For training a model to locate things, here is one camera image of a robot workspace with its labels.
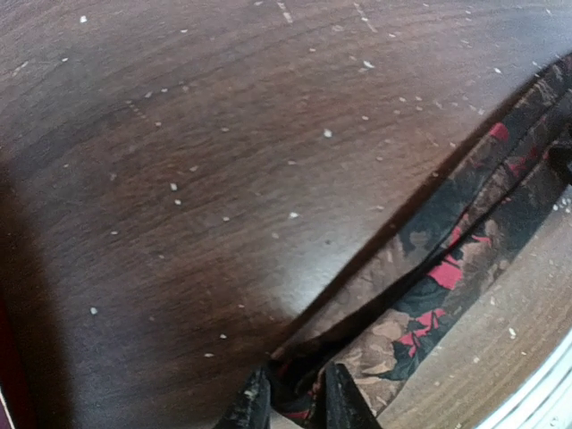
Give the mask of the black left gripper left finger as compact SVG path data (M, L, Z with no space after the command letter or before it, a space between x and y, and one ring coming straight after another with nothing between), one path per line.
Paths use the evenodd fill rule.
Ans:
M260 366L223 413L218 429L268 429L271 409L271 384L267 372Z

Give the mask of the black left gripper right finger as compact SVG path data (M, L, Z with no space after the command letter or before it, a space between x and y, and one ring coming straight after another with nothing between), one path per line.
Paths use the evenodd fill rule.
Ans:
M326 427L332 429L381 429L348 369L330 364L325 369Z

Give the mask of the dark floral patterned tie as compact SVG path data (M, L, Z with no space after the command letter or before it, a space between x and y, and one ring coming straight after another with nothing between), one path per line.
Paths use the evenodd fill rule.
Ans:
M503 274L571 180L571 59L507 114L374 256L273 356L273 407L326 423L324 373L343 364L374 416Z

